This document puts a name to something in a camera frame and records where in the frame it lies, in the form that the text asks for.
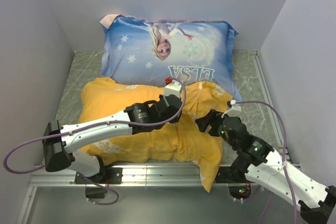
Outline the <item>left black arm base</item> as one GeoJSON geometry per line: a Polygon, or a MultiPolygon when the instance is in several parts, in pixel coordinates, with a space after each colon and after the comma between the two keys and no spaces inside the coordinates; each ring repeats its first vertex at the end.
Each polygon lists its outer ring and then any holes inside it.
{"type": "Polygon", "coordinates": [[[87,201],[101,206],[113,205],[118,202],[120,196],[111,185],[120,185],[122,182],[122,171],[120,167],[108,167],[104,172],[100,172],[92,177],[85,177],[77,172],[74,180],[75,185],[85,186],[85,197],[87,201]],[[115,195],[112,202],[102,202],[108,193],[115,195]]]}

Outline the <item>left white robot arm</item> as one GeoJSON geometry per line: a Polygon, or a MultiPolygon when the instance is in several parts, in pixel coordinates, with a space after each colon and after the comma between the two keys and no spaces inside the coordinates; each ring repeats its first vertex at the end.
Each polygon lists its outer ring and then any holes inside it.
{"type": "Polygon", "coordinates": [[[135,103],[113,115],[87,123],[60,126],[58,121],[47,124],[43,151],[45,170],[58,172],[72,169],[93,183],[105,179],[102,158],[80,151],[89,144],[118,136],[159,130],[165,123],[178,122],[185,100],[175,95],[160,95],[159,100],[135,103]]]}

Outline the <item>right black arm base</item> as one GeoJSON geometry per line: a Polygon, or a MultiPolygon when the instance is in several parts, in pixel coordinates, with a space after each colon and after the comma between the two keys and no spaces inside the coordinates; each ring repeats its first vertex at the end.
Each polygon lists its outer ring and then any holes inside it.
{"type": "Polygon", "coordinates": [[[245,174],[230,166],[220,166],[215,177],[216,184],[227,184],[229,194],[238,200],[247,200],[251,196],[251,182],[245,174]]]}

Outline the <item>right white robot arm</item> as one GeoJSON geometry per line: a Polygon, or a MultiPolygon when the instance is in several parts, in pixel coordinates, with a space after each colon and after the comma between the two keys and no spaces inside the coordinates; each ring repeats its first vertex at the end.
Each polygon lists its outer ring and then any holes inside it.
{"type": "Polygon", "coordinates": [[[196,120],[200,132],[221,137],[236,153],[234,181],[263,186],[296,207],[307,223],[327,223],[335,207],[335,187],[325,186],[282,160],[270,144],[250,134],[239,117],[210,110],[196,120]]]}

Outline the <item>yellow Mickey Mouse pillowcase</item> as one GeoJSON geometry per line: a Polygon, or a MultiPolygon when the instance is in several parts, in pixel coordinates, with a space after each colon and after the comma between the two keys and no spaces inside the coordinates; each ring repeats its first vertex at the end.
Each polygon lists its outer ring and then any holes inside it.
{"type": "MultiPolygon", "coordinates": [[[[219,85],[202,81],[186,86],[186,103],[178,123],[166,124],[150,133],[113,137],[81,148],[91,156],[100,156],[106,165],[116,161],[144,163],[150,159],[193,162],[200,169],[200,181],[209,192],[223,158],[223,141],[201,133],[195,123],[211,109],[224,112],[233,97],[219,85]]],[[[162,88],[122,85],[111,78],[96,78],[81,91],[85,123],[113,115],[134,103],[158,100],[162,88]]]]}

